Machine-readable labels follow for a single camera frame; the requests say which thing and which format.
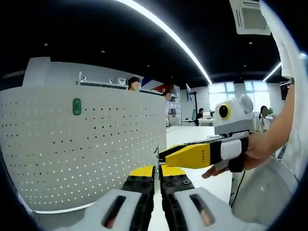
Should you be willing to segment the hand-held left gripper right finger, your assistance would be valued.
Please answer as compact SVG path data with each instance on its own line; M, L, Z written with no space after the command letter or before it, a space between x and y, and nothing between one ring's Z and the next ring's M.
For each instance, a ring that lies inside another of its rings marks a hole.
M264 231L265 226L240 220L227 203L205 188L195 188L178 167L159 169L162 207L171 231Z

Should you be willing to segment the person's right hand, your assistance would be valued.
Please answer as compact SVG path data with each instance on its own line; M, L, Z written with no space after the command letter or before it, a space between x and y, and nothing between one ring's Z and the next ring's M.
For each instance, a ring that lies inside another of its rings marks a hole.
M244 170L251 170L264 163L284 144L279 134L269 130L265 133L254 133L249 136L249 145L244 155Z

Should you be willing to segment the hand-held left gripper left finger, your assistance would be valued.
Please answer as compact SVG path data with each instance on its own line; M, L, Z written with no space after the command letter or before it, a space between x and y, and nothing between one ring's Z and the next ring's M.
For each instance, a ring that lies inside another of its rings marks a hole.
M112 189L91 205L83 231L146 231L154 208L155 166L133 170L121 189Z

